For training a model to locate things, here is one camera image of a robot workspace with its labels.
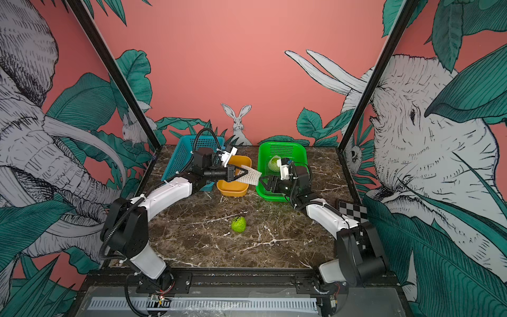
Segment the white foam net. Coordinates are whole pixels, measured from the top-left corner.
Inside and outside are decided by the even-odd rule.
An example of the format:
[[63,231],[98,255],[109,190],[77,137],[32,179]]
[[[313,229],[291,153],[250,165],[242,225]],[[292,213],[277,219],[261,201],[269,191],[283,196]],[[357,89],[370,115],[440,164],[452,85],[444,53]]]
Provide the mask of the white foam net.
[[241,175],[237,181],[243,184],[257,186],[259,184],[262,173],[250,166],[242,165],[242,168],[246,170],[246,173]]
[[274,156],[268,162],[268,169],[272,172],[279,173],[281,170],[281,157]]

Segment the yellow plastic tub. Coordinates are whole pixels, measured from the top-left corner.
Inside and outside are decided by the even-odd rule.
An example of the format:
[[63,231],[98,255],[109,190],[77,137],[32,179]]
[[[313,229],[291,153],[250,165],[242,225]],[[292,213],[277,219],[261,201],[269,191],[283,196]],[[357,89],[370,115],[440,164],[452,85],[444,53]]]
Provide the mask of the yellow plastic tub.
[[[251,167],[252,160],[247,156],[235,155],[230,159],[229,164],[239,167],[242,167],[243,165]],[[237,181],[225,182],[224,180],[220,180],[217,182],[217,188],[224,196],[242,197],[246,195],[249,188],[249,184]]]

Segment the bright green plastic basket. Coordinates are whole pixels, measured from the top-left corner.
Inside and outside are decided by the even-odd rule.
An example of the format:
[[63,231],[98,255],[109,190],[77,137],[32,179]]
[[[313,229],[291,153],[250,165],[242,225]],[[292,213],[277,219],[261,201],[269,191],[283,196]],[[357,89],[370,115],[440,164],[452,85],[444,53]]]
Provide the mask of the bright green plastic basket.
[[269,141],[259,147],[257,170],[262,176],[280,176],[277,161],[287,158],[297,166],[308,163],[306,149],[293,142]]

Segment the teal plastic basket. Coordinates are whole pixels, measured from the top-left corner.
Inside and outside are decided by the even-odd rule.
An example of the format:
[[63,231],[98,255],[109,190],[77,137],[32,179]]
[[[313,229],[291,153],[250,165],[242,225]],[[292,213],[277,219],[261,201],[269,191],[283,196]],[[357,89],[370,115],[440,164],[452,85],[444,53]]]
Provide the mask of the teal plastic basket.
[[[186,166],[186,164],[192,158],[192,150],[194,146],[195,136],[182,136],[176,145],[174,153],[172,154],[169,164],[166,167],[164,174],[162,175],[161,180],[168,180],[170,177],[173,177],[176,172],[181,172],[182,169]],[[196,149],[201,147],[207,148],[217,148],[215,140],[212,136],[200,136]]]

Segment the green custard apple back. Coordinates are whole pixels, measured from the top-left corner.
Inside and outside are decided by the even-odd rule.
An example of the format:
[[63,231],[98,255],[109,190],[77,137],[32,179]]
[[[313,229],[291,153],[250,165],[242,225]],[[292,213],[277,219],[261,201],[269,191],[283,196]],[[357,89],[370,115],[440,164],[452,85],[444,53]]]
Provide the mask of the green custard apple back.
[[247,222],[244,217],[237,217],[231,223],[231,229],[234,232],[242,233],[246,230]]

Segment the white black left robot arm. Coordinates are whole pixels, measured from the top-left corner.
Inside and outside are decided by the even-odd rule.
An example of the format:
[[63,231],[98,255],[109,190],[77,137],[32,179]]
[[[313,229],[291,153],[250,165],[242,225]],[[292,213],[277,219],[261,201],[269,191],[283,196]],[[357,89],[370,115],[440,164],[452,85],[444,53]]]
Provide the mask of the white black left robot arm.
[[147,194],[132,199],[118,198],[100,234],[101,260],[127,262],[136,272],[151,280],[166,271],[166,262],[149,244],[149,222],[171,205],[199,192],[207,182],[238,182],[251,175],[248,167],[231,165],[237,148],[222,149],[209,128],[195,135],[192,158],[169,180],[164,180]]

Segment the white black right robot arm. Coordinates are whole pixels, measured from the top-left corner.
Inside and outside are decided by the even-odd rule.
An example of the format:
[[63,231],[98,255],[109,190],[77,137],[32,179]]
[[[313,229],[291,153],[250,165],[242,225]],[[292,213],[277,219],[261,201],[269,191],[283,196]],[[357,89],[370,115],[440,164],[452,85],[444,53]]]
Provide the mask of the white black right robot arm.
[[259,184],[267,192],[282,194],[293,209],[317,222],[335,239],[335,259],[318,267],[325,284],[357,287],[388,273],[388,257],[373,224],[349,217],[320,197],[312,189],[308,165],[287,158],[277,164],[278,175],[261,176]]

